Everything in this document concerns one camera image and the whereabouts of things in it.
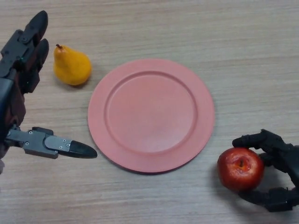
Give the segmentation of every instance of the pink plate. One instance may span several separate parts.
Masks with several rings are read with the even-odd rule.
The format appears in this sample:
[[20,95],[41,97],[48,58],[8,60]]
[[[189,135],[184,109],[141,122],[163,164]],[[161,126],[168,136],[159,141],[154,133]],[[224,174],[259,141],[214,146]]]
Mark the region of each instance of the pink plate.
[[117,165],[161,173],[192,160],[209,141],[214,104],[186,67],[142,59],[121,65],[96,87],[88,107],[91,136]]

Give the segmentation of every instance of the table surface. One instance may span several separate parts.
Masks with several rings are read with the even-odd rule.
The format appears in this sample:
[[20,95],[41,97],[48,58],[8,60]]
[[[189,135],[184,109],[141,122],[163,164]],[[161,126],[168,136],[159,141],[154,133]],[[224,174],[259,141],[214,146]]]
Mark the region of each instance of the table surface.
[[[97,159],[51,160],[10,148],[0,177],[2,224],[294,224],[298,208],[271,214],[224,189],[215,163],[231,140],[268,129],[298,144],[299,1],[0,0],[0,46],[40,10],[49,15],[49,56],[26,95],[21,126],[41,126],[95,147],[87,107],[113,68],[165,58],[192,69],[215,103],[216,123],[192,162],[164,175],[132,174]],[[52,71],[57,43],[83,51],[90,81],[72,88]],[[271,168],[260,188],[292,187]]]

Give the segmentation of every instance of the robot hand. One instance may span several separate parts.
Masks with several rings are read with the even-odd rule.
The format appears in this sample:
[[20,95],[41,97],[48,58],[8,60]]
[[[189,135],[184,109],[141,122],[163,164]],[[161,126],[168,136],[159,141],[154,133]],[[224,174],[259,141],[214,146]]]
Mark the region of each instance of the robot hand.
[[265,207],[269,212],[287,211],[299,204],[299,147],[286,144],[282,138],[274,133],[262,129],[260,133],[243,135],[234,139],[234,147],[253,147],[262,149],[260,154],[266,167],[274,168],[287,173],[295,187],[273,188],[268,192],[253,190],[250,192],[240,192],[239,196],[257,205]]
[[96,158],[97,152],[81,142],[55,136],[52,130],[33,127],[20,130],[26,108],[24,94],[33,93],[39,72],[48,56],[49,43],[42,39],[48,26],[48,14],[39,12],[16,30],[1,51],[0,60],[0,159],[9,147],[25,153],[56,159],[58,154],[76,158]]

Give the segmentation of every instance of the yellow pear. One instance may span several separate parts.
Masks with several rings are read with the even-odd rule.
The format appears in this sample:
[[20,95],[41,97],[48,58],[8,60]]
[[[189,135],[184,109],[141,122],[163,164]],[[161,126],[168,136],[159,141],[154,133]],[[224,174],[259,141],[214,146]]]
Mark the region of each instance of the yellow pear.
[[56,44],[53,70],[56,77],[63,83],[80,85],[90,77],[92,63],[83,52]]

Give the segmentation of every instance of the wood grain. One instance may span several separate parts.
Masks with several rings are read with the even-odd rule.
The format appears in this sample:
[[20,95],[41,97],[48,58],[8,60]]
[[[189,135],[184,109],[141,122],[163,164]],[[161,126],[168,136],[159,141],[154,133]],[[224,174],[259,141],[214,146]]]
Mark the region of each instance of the wood grain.
[[[216,124],[204,149],[174,172],[143,176],[94,160],[25,155],[11,148],[0,177],[1,224],[297,224],[298,208],[270,214],[218,182],[214,166],[231,140],[261,128],[299,143],[299,1],[0,0],[0,46],[40,10],[49,14],[50,53],[26,95],[27,130],[42,126],[95,146],[87,106],[98,82],[139,58],[170,59],[195,71],[214,98]],[[52,72],[57,43],[86,52],[93,75],[80,89]],[[268,169],[261,187],[292,187]]]

